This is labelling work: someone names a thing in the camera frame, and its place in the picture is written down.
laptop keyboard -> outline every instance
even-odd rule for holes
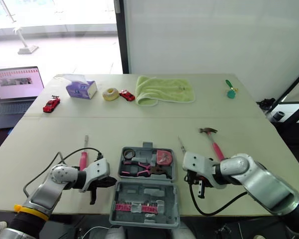
[[[0,115],[24,114],[31,104],[32,102],[2,104],[0,106]]]

tissue box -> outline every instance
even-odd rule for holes
[[[90,100],[97,91],[97,87],[95,81],[88,81],[88,84],[76,81],[66,86],[66,90],[71,97]]]

green towel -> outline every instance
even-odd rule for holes
[[[158,79],[140,76],[136,83],[136,104],[155,106],[158,101],[191,103],[195,100],[192,86],[186,79]]]

small screwdriver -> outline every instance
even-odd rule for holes
[[[84,139],[84,147],[86,148],[88,146],[88,140],[89,136],[86,135]],[[83,169],[86,168],[88,162],[88,153],[86,152],[86,149],[81,153],[81,158],[80,158],[80,171],[83,171]]]
[[[180,143],[180,148],[181,148],[181,151],[183,152],[183,154],[185,154],[185,153],[186,153],[186,149],[185,149],[185,147],[184,147],[183,143],[181,142],[181,140],[180,140],[179,136],[178,136],[178,141],[179,141],[179,143]]]

laptop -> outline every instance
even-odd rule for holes
[[[43,88],[36,66],[0,69],[0,128],[14,127]]]

